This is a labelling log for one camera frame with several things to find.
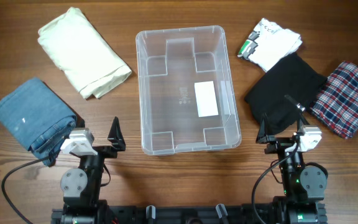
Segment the clear plastic storage container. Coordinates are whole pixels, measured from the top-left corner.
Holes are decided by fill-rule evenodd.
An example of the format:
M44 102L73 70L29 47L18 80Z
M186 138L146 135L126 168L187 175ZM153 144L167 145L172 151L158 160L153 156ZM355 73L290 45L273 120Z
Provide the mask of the clear plastic storage container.
M145 154L232 149L242 141L220 26L144 30L135 38ZM217 116L198 116L195 83L213 81Z

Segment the blue jeans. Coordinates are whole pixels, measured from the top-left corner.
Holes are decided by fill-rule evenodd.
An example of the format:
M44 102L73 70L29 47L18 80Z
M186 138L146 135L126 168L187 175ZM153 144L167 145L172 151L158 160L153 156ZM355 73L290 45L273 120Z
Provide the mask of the blue jeans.
M0 122L20 145L52 166L76 114L39 78L27 80L0 101Z

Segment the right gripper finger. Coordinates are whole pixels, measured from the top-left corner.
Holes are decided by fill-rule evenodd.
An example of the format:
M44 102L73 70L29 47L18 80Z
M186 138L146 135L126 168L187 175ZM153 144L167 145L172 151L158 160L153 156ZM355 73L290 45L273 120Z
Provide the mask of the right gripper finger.
M309 122L303 116L303 112L306 108L301 103L297 102L294 98L292 98L290 95L285 95L285 98L296 108L296 112L298 114L296 120L297 127L300 128L302 125L309 125Z
M264 113L260 120L260 129L257 134L256 143L263 144L269 141L269 122L267 114Z

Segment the cream cloth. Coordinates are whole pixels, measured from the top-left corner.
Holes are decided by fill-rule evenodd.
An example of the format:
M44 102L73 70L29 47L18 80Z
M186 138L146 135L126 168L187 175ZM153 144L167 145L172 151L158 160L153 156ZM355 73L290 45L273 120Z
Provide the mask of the cream cloth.
M84 98L100 98L132 73L82 11L70 7L38 30L40 46Z

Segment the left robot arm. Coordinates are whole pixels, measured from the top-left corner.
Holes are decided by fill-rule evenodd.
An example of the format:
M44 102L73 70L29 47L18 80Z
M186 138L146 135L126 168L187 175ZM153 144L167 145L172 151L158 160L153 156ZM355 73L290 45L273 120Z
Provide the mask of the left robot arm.
M60 181L63 208L53 209L51 224L118 223L106 200L99 199L104 172L109 172L105 159L115 159L126 150L119 118L115 117L108 134L108 146L93 146L94 136L89 128L75 128L64 140L60 150L80 159L75 169L66 171Z

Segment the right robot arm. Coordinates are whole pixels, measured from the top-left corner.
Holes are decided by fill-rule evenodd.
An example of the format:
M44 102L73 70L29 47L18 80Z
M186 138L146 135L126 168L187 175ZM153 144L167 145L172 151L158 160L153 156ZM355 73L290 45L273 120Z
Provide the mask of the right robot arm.
M259 223L326 223L324 191L328 183L328 171L322 165L305 163L303 153L314 149L322 139L317 126L310 125L303 116L305 107L290 95L285 98L296 107L297 131L288 138L276 137L270 128L269 118L263 114L255 142L265 144L265 154L276 154L278 160L271 163L255 182L251 195L253 219ZM255 193L261 180L279 167L284 196L276 196L267 205L267 217L263 219L255 203Z

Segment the white printed t-shirt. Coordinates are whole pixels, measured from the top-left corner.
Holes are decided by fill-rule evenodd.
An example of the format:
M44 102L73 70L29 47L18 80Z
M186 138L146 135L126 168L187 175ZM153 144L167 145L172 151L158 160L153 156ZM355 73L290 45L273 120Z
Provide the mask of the white printed t-shirt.
M301 35L262 18L241 46L237 56L269 71L280 59L298 50Z

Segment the red navy plaid shirt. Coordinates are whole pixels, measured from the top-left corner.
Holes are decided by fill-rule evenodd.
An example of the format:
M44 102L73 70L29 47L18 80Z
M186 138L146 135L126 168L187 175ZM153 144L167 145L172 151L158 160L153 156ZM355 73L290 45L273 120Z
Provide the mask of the red navy plaid shirt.
M358 65L342 62L311 104L310 112L344 139L358 131Z

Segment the black garment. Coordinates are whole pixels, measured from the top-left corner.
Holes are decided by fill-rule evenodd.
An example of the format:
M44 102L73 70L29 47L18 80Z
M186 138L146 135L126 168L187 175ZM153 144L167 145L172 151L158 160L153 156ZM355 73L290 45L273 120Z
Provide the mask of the black garment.
M244 100L257 122L266 114L271 133L278 134L298 118L296 106L285 96L291 96L308 108L326 81L325 76L314 71L298 54L292 53L266 72Z

